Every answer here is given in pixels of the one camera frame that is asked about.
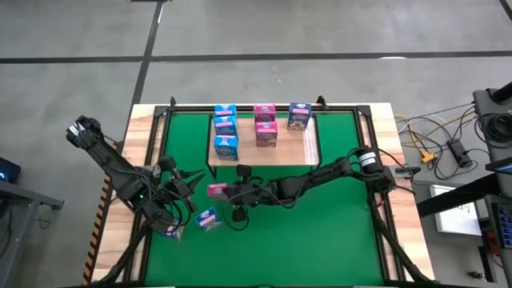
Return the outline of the black aluminium table frame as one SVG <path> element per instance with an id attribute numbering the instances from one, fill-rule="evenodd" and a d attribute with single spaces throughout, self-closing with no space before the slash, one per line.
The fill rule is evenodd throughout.
<path id="1" fill-rule="evenodd" d="M 150 138 L 150 127 L 153 121 L 155 108 L 163 107 L 163 104 L 141 104 L 135 105 L 131 111 L 129 124 L 127 126 L 127 136 L 124 142 L 123 154 L 136 166 L 144 163 L 146 149 Z M 323 110 L 320 104 L 313 104 L 314 116 L 318 114 L 341 114 L 350 113 L 354 116 L 358 143 L 362 144 L 363 139 L 366 145 L 375 144 L 381 149 L 386 150 L 400 162 L 404 161 L 402 148 L 400 147 L 397 128 L 394 123 L 394 115 L 389 103 L 356 103 L 356 104 L 328 104 L 329 109 Z M 171 111 L 169 120 L 166 124 L 169 127 L 166 133 L 166 144 L 170 132 L 171 116 L 175 114 L 208 114 L 213 113 L 213 105 L 176 105 L 175 110 Z M 155 136 L 158 143 L 154 145 L 155 154 L 159 153 L 159 145 L 163 145 L 163 152 L 166 152 L 166 144 L 160 144 L 162 132 L 159 130 Z M 418 216 L 414 196 L 411 192 L 403 189 L 397 189 L 396 192 L 390 192 L 387 196 L 384 207 L 380 207 L 384 213 L 382 218 L 390 216 L 394 220 L 393 233 L 400 242 L 408 257 L 416 267 L 428 278 L 434 279 L 434 272 L 430 261 L 426 240 L 422 231 L 422 224 Z M 94 268 L 93 282 L 106 275 L 111 268 L 111 264 L 116 262 L 115 258 L 128 245 L 130 233 L 134 224 L 135 216 L 129 212 L 123 204 L 115 200 L 113 204 L 109 200 L 108 214 L 106 216 L 105 226 L 102 232 L 102 240 L 99 247 L 99 253 Z M 398 264 L 397 259 L 392 255 L 388 243 L 383 236 L 378 235 L 374 230 L 378 255 L 380 259 L 382 284 L 385 278 L 392 280 L 405 279 L 412 281 L 411 276 L 402 266 L 401 271 L 395 273 Z M 136 250 L 137 257 L 134 257 L 134 272 L 131 272 L 131 281 L 128 284 L 145 284 L 146 268 L 150 253 L 150 245 L 153 234 L 149 234 L 148 242 L 142 240 L 141 245 Z"/>

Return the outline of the tablet with blue screen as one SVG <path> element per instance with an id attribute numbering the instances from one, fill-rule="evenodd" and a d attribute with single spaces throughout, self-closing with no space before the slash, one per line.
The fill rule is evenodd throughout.
<path id="1" fill-rule="evenodd" d="M 512 157 L 490 162 L 485 168 L 491 172 L 512 175 Z"/>

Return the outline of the green table mat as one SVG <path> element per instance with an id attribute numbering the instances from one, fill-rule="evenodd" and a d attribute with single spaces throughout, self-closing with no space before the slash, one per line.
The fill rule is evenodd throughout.
<path id="1" fill-rule="evenodd" d="M 205 169 L 192 199 L 198 212 L 221 208 L 207 196 L 208 114 L 171 116 L 166 152 L 178 168 Z M 354 116 L 318 114 L 322 164 L 358 146 Z M 194 218 L 180 241 L 155 233 L 146 268 L 148 286 L 333 286 L 383 282 L 366 186 L 339 178 L 308 190 L 292 210 L 249 208 L 244 231 L 226 224 L 211 231 Z"/>

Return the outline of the wooden shelf with black frame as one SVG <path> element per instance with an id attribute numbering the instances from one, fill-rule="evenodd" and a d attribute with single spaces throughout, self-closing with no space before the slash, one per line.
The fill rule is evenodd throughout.
<path id="1" fill-rule="evenodd" d="M 317 118 L 313 116 L 306 130 L 289 130 L 287 119 L 278 118 L 278 138 L 275 147 L 256 146 L 255 125 L 252 117 L 238 120 L 238 160 L 221 160 L 214 148 L 214 124 L 207 135 L 206 166 L 212 176 L 220 166 L 320 166 L 322 149 Z"/>

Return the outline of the grey metal desk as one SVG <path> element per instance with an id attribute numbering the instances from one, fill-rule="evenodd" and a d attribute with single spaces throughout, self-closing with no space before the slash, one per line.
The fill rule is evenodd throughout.
<path id="1" fill-rule="evenodd" d="M 0 181 L 0 288 L 12 288 L 40 205 L 60 210 L 65 201 Z"/>

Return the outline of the blue Rice Krispies cereal box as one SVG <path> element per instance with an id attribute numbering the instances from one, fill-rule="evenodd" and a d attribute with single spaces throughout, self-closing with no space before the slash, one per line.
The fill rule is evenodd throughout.
<path id="1" fill-rule="evenodd" d="M 217 135 L 237 135 L 237 119 L 234 115 L 214 118 L 214 130 Z"/>
<path id="2" fill-rule="evenodd" d="M 236 116 L 237 108 L 235 104 L 220 104 L 214 106 L 214 116 L 215 117 L 225 117 L 225 116 Z"/>
<path id="3" fill-rule="evenodd" d="M 219 159 L 224 161 L 237 161 L 238 137 L 235 135 L 216 135 L 214 149 Z"/>

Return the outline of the navy Frosted Flakes cereal box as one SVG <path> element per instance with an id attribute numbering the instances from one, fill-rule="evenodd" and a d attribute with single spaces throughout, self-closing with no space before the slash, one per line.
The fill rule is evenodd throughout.
<path id="1" fill-rule="evenodd" d="M 220 219 L 218 212 L 214 207 L 211 207 L 198 214 L 195 217 L 195 221 L 204 231 L 212 230 L 222 224 L 222 220 Z"/>
<path id="2" fill-rule="evenodd" d="M 184 226 L 168 226 L 161 236 L 180 241 L 183 235 Z"/>
<path id="3" fill-rule="evenodd" d="M 309 103 L 292 102 L 289 106 L 288 124 L 289 130 L 306 130 L 312 117 L 312 107 Z"/>

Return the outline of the black power adapter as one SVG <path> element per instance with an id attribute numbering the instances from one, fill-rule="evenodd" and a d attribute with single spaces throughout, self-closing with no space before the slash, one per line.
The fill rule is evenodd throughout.
<path id="1" fill-rule="evenodd" d="M 459 167 L 467 168 L 472 166 L 472 159 L 459 139 L 449 140 L 446 144 Z"/>

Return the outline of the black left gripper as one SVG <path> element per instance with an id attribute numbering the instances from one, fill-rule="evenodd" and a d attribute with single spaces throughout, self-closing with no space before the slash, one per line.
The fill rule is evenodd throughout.
<path id="1" fill-rule="evenodd" d="M 165 187 L 172 187 L 172 191 L 179 195 L 190 212 L 196 212 L 197 206 L 190 197 L 194 194 L 196 186 L 205 177 L 204 170 L 184 171 L 178 170 L 177 164 L 171 155 L 164 155 L 158 159 L 158 165 L 161 172 L 170 172 L 171 179 L 165 184 Z M 190 181 L 187 178 L 197 176 Z"/>

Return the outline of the black metal beam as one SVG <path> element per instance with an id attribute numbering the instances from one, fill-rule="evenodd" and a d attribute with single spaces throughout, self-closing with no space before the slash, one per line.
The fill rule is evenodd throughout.
<path id="1" fill-rule="evenodd" d="M 421 218 L 484 199 L 490 217 L 498 204 L 512 205 L 512 175 L 492 173 L 417 204 Z"/>

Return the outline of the magenta Raisin Bran cereal box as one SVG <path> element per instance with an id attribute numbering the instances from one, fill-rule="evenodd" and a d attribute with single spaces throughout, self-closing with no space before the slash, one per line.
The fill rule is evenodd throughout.
<path id="1" fill-rule="evenodd" d="M 227 191 L 229 185 L 227 183 L 209 184 L 207 187 L 207 196 L 213 200 L 227 200 Z"/>
<path id="2" fill-rule="evenodd" d="M 256 146 L 276 147 L 278 138 L 278 125 L 276 121 L 255 123 Z"/>
<path id="3" fill-rule="evenodd" d="M 253 114 L 256 122 L 274 122 L 276 119 L 275 105 L 273 103 L 254 105 Z"/>

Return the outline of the grey equipment cart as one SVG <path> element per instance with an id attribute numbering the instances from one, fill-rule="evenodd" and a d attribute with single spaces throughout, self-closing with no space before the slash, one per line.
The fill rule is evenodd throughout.
<path id="1" fill-rule="evenodd" d="M 512 157 L 512 82 L 502 88 L 473 92 L 477 120 L 474 131 L 492 161 Z"/>

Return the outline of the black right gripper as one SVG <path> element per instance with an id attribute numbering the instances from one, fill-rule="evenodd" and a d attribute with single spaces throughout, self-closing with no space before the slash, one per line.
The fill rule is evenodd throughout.
<path id="1" fill-rule="evenodd" d="M 252 168 L 246 165 L 236 166 L 237 176 L 241 178 L 226 190 L 227 201 L 234 209 L 231 219 L 234 222 L 248 222 L 249 216 L 246 208 L 257 205 L 273 206 L 276 204 L 270 186 L 264 186 L 262 178 L 252 177 Z"/>

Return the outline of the white board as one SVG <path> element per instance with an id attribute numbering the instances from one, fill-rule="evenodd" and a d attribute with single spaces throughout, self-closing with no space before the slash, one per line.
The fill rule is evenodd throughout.
<path id="1" fill-rule="evenodd" d="M 437 213 L 434 218 L 438 232 L 470 236 L 482 235 L 473 202 Z"/>

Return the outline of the black orange hazard tape strip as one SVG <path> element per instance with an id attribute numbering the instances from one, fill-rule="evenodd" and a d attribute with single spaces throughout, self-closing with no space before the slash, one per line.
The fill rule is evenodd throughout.
<path id="1" fill-rule="evenodd" d="M 102 192 L 98 202 L 98 208 L 91 231 L 91 238 L 87 252 L 85 268 L 82 274 L 82 285 L 92 283 L 94 268 L 97 261 L 99 247 L 102 240 L 102 232 L 105 226 L 106 216 L 108 214 L 109 200 L 112 196 L 112 188 L 110 184 L 110 177 L 105 176 L 102 184 Z"/>

